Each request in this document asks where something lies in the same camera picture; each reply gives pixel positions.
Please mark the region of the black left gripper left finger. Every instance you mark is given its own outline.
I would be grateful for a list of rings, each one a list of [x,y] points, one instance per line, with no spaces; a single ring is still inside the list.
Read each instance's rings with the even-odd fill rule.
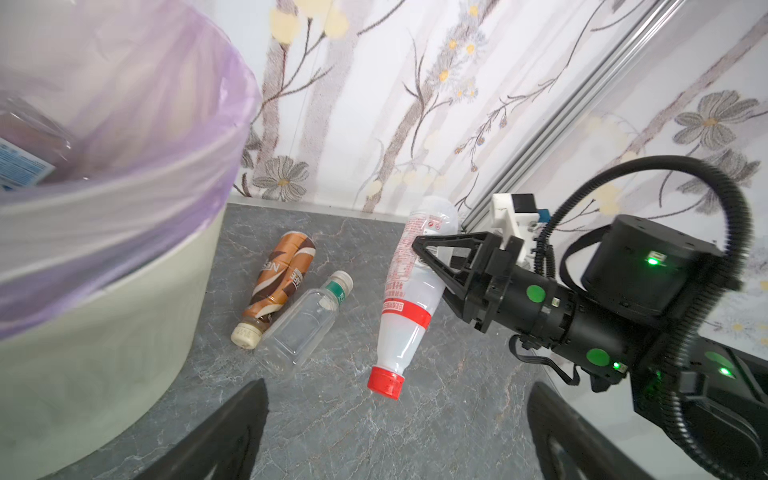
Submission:
[[[139,479],[249,479],[269,414],[266,382],[247,383]]]

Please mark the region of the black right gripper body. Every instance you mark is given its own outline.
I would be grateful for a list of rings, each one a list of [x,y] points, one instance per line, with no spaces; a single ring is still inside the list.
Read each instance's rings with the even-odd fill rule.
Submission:
[[[636,365],[636,327],[552,278],[517,265],[523,241],[492,251],[485,273],[485,321],[515,332],[509,342],[523,363],[545,366],[566,384],[580,374],[593,384],[618,384]]]

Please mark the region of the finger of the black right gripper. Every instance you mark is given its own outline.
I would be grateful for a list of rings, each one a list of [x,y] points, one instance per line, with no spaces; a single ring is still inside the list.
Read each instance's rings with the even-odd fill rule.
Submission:
[[[483,288],[489,283],[486,266],[500,245],[499,235],[475,232],[418,236],[412,243],[412,250],[454,297],[466,300],[482,295]]]

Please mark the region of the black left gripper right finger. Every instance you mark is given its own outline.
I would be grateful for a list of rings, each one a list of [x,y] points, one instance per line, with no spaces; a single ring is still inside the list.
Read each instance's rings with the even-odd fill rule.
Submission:
[[[526,413],[545,479],[650,477],[547,384],[534,384]]]

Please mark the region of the clear bottle red cap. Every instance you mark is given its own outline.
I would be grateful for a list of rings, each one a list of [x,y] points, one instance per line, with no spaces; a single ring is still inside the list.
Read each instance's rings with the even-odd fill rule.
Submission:
[[[414,252],[419,236],[454,235],[458,212],[449,200],[427,196],[411,212],[395,249],[385,283],[377,358],[368,388],[400,398],[410,365],[445,290],[444,282]]]

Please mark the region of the clear bottle green cap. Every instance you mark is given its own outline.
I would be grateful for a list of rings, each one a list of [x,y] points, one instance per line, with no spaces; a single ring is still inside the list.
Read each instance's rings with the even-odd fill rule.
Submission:
[[[352,277],[337,270],[321,287],[307,290],[263,337],[258,349],[265,368],[282,377],[299,370],[333,326],[353,288]]]

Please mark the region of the clear bottle blue label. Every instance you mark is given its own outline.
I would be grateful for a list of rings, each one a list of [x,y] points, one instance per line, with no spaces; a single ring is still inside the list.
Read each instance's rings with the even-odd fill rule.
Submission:
[[[71,166],[73,137],[26,101],[1,97],[1,190],[37,186]]]

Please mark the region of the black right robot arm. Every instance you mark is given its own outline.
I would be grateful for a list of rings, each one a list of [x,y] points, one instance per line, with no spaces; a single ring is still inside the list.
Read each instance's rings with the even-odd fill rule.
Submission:
[[[574,241],[594,247],[580,281],[550,238],[562,219],[600,186],[644,171],[669,170],[701,181],[725,217],[723,247],[647,218],[621,214]],[[752,216],[736,182],[720,168],[679,156],[642,157],[580,186],[535,237],[534,266],[517,257],[518,237],[491,232],[419,236],[414,253],[445,284],[444,301],[479,331],[508,328],[523,363],[570,361],[561,380],[588,375],[596,393],[629,380],[636,413],[658,426],[691,460],[720,479],[767,475],[767,364],[701,336],[721,298],[742,286]]]

